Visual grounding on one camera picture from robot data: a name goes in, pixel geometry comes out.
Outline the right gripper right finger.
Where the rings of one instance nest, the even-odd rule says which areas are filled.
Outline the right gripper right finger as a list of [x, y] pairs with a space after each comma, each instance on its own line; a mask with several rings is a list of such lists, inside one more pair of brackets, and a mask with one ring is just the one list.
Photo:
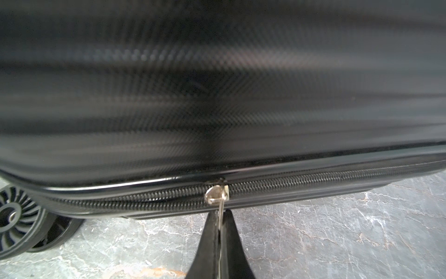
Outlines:
[[223, 224], [220, 228], [220, 278], [255, 279], [233, 213], [229, 209], [223, 213]]

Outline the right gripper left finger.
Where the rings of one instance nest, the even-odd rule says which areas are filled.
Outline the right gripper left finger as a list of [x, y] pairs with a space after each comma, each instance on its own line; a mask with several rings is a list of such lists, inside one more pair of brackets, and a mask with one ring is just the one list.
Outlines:
[[218, 211], [207, 215], [202, 236], [186, 279], [217, 279], [220, 256]]

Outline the silver zipper pull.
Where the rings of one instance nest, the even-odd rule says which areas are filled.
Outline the silver zipper pull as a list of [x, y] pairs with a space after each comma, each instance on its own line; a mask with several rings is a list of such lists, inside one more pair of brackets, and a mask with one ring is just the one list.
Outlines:
[[226, 201], [230, 199], [230, 190], [228, 185], [214, 185], [210, 187], [205, 195], [204, 200], [211, 206], [218, 207], [218, 230], [223, 225], [224, 207]]

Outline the black hard-shell suitcase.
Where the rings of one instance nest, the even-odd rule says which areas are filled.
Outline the black hard-shell suitcase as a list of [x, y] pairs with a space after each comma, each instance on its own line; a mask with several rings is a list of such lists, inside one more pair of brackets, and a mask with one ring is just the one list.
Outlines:
[[1, 2], [1, 259], [445, 168], [444, 1]]

